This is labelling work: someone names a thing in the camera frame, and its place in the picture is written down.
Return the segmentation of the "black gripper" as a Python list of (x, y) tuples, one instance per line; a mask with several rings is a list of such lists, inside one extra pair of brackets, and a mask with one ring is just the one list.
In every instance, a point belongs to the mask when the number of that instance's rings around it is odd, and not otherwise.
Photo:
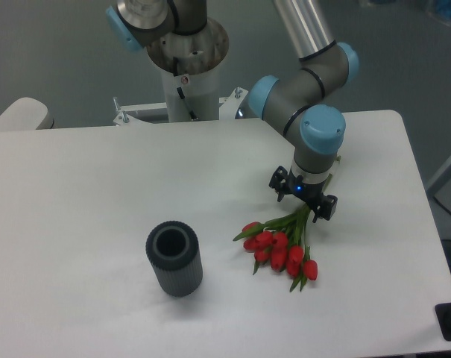
[(291, 193), (305, 202), (314, 213), (312, 222), (316, 223), (318, 219), (329, 221), (334, 215), (338, 203), (336, 196), (323, 194), (325, 183), (325, 180), (320, 183), (305, 183), (301, 176), (289, 175), (284, 167), (278, 166), (272, 174), (268, 186), (276, 192), (278, 202)]

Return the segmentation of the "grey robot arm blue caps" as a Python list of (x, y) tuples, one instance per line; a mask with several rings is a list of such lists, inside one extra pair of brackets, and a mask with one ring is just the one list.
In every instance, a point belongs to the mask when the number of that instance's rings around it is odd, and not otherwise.
[[(323, 104), (355, 78), (357, 53), (335, 41), (316, 1), (276, 1), (300, 70), (291, 79), (259, 79), (245, 100), (252, 113), (294, 146), (290, 169), (279, 168), (269, 183), (278, 196), (304, 201), (317, 219), (328, 220), (337, 198), (324, 193), (333, 160), (344, 141), (344, 116)], [(205, 1), (117, 1), (107, 21), (130, 51), (146, 51), (161, 71), (170, 122), (219, 117), (218, 68), (229, 50), (222, 25)]]

